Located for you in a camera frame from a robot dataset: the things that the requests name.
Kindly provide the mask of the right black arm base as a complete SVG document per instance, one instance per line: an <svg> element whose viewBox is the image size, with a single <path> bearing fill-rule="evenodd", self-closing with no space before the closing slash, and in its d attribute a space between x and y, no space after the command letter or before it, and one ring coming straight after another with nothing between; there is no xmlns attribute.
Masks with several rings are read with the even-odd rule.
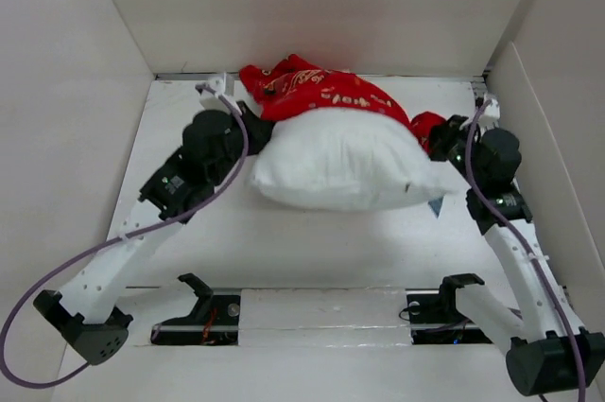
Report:
<svg viewBox="0 0 605 402"><path fill-rule="evenodd" d="M438 288L406 290L406 306L399 318L408 322L413 345L490 344L487 336L457 311L456 291L468 285L484 286L472 273L446 276Z"/></svg>

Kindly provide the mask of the red cartoon print pillowcase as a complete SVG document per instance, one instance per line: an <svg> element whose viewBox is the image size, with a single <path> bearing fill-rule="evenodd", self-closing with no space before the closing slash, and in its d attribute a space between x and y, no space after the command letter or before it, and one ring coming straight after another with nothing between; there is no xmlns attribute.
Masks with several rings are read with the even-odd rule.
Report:
<svg viewBox="0 0 605 402"><path fill-rule="evenodd" d="M261 117L283 121L320 108L348 108L383 114L408 128L424 150L429 150L433 128L446 119L433 112L410 118L405 109L374 84L349 72L325 69L290 55L270 70L249 64L239 79L262 108Z"/></svg>

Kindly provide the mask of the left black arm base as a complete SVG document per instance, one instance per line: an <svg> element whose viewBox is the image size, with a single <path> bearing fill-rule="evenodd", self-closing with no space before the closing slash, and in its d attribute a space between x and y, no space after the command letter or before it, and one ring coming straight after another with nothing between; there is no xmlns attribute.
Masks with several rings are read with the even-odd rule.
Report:
<svg viewBox="0 0 605 402"><path fill-rule="evenodd" d="M233 346L238 344L241 289L215 291L193 273L178 277L197 300L184 317L157 323L150 343L159 346Z"/></svg>

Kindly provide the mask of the white pillow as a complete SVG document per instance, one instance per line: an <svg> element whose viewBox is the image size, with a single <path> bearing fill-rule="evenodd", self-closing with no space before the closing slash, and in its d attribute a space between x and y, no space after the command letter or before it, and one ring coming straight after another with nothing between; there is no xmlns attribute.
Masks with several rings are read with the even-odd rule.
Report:
<svg viewBox="0 0 605 402"><path fill-rule="evenodd" d="M403 124L338 108L277 123L249 183L287 206L341 212L399 209L457 190Z"/></svg>

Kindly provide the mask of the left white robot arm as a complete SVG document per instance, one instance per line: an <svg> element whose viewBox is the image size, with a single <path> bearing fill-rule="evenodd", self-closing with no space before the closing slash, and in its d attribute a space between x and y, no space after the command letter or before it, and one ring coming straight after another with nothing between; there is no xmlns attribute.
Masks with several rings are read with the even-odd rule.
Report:
<svg viewBox="0 0 605 402"><path fill-rule="evenodd" d="M274 122L244 102L237 106L232 114L196 114L182 131L181 145L141 188L117 237L60 289L43 290L34 299L34 307L87 364L107 361L126 342L132 317L116 302L144 263L270 140Z"/></svg>

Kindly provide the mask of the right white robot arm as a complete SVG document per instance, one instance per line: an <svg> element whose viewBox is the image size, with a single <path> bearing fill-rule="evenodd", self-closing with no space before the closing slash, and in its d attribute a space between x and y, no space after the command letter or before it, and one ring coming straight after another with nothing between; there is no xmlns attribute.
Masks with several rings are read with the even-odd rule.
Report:
<svg viewBox="0 0 605 402"><path fill-rule="evenodd" d="M467 208L495 253L516 308L500 302L473 273L443 278L437 309L475 323L505 358L523 396L575 390L580 401L604 363L604 335L589 331L569 305L536 237L533 216L514 183L522 156L517 137L477 119L440 119L423 140L434 161L449 162L469 183Z"/></svg>

